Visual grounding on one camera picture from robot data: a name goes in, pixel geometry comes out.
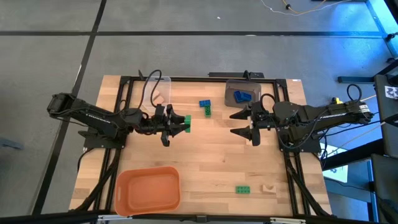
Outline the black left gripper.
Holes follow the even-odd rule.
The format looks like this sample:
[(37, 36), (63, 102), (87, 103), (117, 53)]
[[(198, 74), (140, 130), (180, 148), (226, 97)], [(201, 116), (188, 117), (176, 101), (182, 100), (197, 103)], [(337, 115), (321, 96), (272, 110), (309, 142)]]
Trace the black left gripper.
[(172, 105), (167, 105), (167, 117), (164, 114), (165, 107), (161, 104), (157, 104), (155, 107), (155, 114), (150, 118), (144, 120), (143, 128), (144, 134), (151, 135), (160, 133), (160, 140), (165, 147), (170, 146), (169, 133), (167, 131), (167, 117), (173, 124), (170, 125), (170, 135), (172, 137), (190, 128), (189, 124), (183, 124), (185, 117), (177, 115), (174, 112)]

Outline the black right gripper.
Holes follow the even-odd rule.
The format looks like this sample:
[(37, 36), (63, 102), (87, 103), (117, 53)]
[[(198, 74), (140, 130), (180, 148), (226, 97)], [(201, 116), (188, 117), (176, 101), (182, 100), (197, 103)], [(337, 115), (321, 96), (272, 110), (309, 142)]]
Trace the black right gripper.
[(260, 129), (275, 128), (271, 114), (262, 108), (262, 103), (259, 101), (246, 105), (241, 111), (229, 116), (231, 119), (247, 120), (251, 119), (251, 125), (245, 128), (231, 129), (230, 132), (241, 136), (245, 139), (250, 139), (253, 146), (258, 146), (261, 143)]

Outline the grey translucent plastic bin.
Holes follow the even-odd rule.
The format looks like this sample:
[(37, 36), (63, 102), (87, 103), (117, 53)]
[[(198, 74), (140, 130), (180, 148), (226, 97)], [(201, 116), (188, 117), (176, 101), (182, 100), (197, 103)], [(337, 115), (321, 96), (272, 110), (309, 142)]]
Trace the grey translucent plastic bin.
[[(234, 99), (234, 91), (239, 90), (240, 92), (246, 92), (251, 94), (251, 101), (243, 101), (242, 103), (237, 103)], [(258, 101), (261, 95), (261, 85), (254, 82), (232, 80), (229, 79), (226, 82), (225, 92), (224, 92), (224, 104), (233, 108), (244, 108), (249, 102)]]

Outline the clear plastic bin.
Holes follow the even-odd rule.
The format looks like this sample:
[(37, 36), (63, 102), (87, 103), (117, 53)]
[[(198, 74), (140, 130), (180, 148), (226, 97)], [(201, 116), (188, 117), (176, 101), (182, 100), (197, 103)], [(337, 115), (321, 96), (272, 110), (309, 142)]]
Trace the clear plastic bin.
[(160, 92), (160, 96), (164, 98), (164, 102), (161, 105), (166, 107), (171, 101), (171, 89), (172, 82), (170, 77), (159, 78), (158, 75), (150, 77), (144, 91), (144, 100), (142, 103), (143, 108), (149, 113), (155, 112), (156, 105), (153, 103), (152, 98), (155, 90), (158, 90)]

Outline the orange plastic bin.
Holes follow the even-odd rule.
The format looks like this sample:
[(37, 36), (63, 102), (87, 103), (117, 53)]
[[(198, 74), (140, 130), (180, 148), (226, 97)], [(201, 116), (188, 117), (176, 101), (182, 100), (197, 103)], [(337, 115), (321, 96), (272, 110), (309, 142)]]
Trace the orange plastic bin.
[(125, 170), (115, 185), (114, 209), (120, 216), (171, 212), (180, 205), (180, 175), (174, 167)]

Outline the white paper sheet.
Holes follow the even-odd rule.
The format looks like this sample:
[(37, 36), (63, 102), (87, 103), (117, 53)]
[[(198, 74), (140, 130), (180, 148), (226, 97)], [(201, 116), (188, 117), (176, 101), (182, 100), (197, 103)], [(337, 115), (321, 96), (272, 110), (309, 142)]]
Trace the white paper sheet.
[[(346, 149), (337, 148), (335, 146), (327, 145), (325, 146), (324, 143), (320, 143), (321, 153), (319, 155), (319, 159), (321, 159), (324, 150), (326, 150), (325, 155), (323, 156), (324, 159), (329, 158), (331, 156), (335, 156), (341, 152), (345, 152)], [(329, 170), (323, 171), (323, 176), (327, 177), (332, 180), (337, 180), (338, 182), (347, 183), (348, 181), (348, 165), (332, 168)]]

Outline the black cabinet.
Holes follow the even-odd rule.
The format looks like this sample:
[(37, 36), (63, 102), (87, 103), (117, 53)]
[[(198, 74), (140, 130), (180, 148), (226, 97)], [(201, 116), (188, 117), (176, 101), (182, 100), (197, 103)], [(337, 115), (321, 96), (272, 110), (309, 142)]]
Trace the black cabinet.
[(385, 153), (398, 158), (398, 100), (386, 98), (385, 86), (398, 87), (398, 75), (376, 75), (374, 77), (379, 117), (380, 121), (384, 123), (381, 129)]

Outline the white marker tag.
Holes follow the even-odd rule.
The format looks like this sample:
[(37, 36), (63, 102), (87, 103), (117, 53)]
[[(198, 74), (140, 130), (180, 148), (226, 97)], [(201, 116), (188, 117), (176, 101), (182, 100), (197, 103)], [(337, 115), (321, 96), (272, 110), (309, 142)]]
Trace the white marker tag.
[(386, 98), (398, 100), (398, 87), (385, 86), (384, 93), (385, 93)]

